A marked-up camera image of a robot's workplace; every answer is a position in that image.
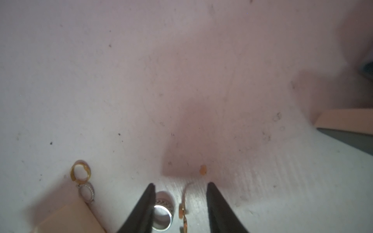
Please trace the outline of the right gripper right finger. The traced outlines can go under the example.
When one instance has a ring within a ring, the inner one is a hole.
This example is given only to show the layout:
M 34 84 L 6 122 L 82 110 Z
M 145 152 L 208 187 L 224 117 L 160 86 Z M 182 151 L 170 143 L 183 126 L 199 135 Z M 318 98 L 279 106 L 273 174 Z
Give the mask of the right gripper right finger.
M 206 197 L 211 233 L 249 233 L 213 182 L 207 185 Z

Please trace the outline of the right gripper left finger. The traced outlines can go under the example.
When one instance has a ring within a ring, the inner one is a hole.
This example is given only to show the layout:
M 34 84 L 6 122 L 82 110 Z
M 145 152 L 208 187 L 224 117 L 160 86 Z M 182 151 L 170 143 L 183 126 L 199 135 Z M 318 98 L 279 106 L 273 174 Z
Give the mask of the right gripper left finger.
M 155 185 L 150 183 L 118 233 L 151 233 L 155 201 Z

